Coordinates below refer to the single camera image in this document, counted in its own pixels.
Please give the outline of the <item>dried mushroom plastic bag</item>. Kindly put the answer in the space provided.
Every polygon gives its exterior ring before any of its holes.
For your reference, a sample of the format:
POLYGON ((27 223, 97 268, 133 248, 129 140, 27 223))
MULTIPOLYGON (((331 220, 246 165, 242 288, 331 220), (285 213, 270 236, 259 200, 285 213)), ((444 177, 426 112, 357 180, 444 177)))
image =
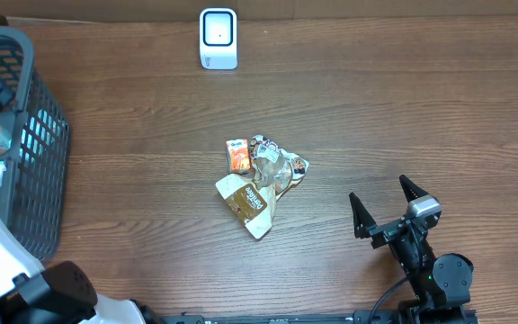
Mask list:
POLYGON ((300 184, 309 162, 264 135, 247 141, 250 171, 244 175, 228 172, 215 186, 251 236, 260 240, 272 229, 277 202, 300 184))

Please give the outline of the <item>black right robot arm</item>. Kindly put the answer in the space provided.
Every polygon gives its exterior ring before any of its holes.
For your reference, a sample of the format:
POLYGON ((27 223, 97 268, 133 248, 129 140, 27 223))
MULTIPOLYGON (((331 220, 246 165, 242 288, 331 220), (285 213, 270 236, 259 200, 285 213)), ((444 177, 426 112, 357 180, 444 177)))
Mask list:
POLYGON ((370 239, 373 248, 389 247, 405 273, 404 278, 384 292, 371 310, 353 313, 355 323, 477 323, 475 311, 466 310, 474 266, 461 254, 436 256, 427 242, 428 230, 442 215, 439 200, 413 183, 399 177, 406 197, 406 212, 397 220, 379 225, 355 193, 349 194, 353 211, 354 236, 370 239), (402 301, 395 310, 380 311, 381 304, 401 285, 409 284, 415 298, 402 301))

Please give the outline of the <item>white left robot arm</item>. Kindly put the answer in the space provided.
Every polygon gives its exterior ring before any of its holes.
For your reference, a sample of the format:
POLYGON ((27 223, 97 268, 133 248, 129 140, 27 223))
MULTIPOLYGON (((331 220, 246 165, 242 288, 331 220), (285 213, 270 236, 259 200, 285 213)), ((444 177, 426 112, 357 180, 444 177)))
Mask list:
POLYGON ((146 305, 99 294, 66 261, 46 268, 0 219, 0 323, 160 323, 146 305))

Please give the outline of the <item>small orange snack packet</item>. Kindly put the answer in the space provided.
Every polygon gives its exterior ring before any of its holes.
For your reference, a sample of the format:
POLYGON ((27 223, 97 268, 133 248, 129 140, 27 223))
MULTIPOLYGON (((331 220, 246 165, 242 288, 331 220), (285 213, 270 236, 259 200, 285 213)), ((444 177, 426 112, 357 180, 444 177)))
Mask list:
POLYGON ((226 141, 228 155, 228 172, 244 175, 251 169, 247 139, 230 139, 226 141))

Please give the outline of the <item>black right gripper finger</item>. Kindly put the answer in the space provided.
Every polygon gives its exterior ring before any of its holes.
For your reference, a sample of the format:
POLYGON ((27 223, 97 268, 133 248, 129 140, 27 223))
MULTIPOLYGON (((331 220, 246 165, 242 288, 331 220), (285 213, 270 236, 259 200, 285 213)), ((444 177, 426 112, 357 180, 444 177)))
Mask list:
POLYGON ((358 239, 369 238, 370 231, 377 227, 376 221, 355 193, 349 194, 349 200, 353 211, 354 236, 358 239))
POLYGON ((429 195, 424 189, 413 183, 406 175, 399 177, 402 190, 406 197, 406 200, 410 203, 413 200, 429 195))

